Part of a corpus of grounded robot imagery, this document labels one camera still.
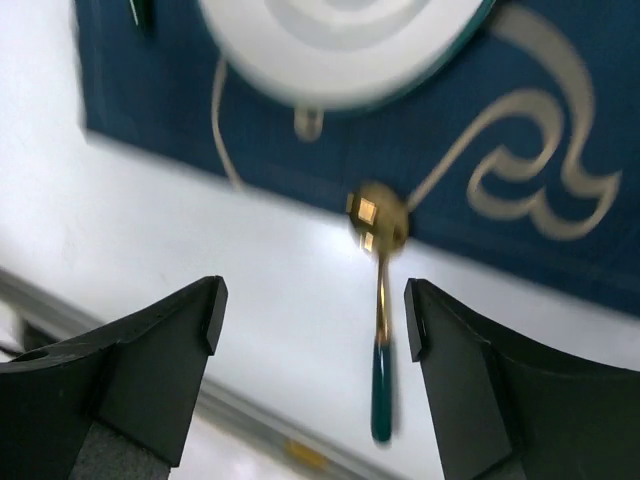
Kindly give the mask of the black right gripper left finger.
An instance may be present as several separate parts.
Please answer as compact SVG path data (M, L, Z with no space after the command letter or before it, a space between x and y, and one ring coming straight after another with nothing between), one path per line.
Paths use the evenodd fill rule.
M165 479L180 464L228 290L202 278L1 366L5 479Z

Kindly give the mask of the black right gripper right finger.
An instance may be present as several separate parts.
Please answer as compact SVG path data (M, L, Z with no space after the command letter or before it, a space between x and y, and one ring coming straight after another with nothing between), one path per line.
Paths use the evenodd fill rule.
M448 479L635 479L639 375L546 346L411 279L422 370Z

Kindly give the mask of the gold spoon green handle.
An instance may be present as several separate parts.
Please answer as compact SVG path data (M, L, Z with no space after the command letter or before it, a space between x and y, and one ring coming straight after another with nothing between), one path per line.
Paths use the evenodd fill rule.
M346 212L360 248L377 259L376 326L371 385L371 436L388 443L394 423L394 365L388 267L409 237L409 213L387 185L362 184L349 194Z

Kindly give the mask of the blue whale placemat cloth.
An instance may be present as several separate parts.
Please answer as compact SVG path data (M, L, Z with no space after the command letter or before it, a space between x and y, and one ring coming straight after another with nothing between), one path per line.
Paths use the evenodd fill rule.
M414 91L328 114L291 109L230 68L194 1L75 5L85 124L192 167L329 211L378 180L410 200L417 240L630 314L639 311L639 5L498 1ZM220 159L229 152L227 167Z

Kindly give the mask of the gold fork green handle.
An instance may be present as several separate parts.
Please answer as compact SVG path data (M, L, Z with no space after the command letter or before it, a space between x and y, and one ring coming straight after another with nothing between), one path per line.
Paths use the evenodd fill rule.
M129 6L135 26L145 37L155 32L155 1L129 0Z

